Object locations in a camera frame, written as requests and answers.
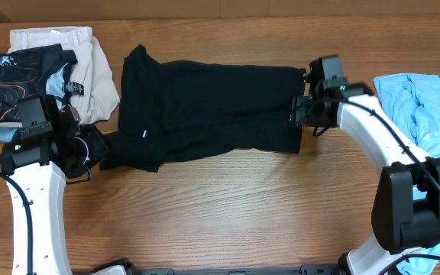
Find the plain black t-shirt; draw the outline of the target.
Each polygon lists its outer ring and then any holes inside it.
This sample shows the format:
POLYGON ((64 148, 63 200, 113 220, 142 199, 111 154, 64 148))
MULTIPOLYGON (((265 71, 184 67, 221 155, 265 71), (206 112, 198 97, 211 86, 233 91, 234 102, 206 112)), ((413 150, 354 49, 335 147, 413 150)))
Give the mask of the plain black t-shirt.
POLYGON ((159 63, 143 45, 125 57, 118 130, 101 170, 156 172, 236 148, 297 154, 301 127, 290 123, 306 70, 290 66, 159 63))

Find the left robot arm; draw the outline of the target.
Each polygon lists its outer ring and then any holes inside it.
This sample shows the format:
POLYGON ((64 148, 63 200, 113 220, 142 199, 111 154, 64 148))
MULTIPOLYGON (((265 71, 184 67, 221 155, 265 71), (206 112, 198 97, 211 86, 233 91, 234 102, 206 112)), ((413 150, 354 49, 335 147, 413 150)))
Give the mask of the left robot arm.
POLYGON ((107 153, 94 125, 78 125, 64 110, 25 114, 5 144, 0 167, 11 195, 14 274, 70 274, 63 218, 68 184, 90 180, 107 153))

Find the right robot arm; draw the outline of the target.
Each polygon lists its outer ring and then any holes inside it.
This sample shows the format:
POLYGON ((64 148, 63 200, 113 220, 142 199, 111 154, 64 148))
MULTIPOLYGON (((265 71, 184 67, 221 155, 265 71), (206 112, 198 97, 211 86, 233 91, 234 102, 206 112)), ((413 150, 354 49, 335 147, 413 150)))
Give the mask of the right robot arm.
POLYGON ((372 234, 330 267, 333 274, 392 274, 440 243, 440 157, 410 141, 366 85, 318 84, 309 96, 294 98, 290 121, 312 126, 315 136, 340 128, 380 173, 372 234))

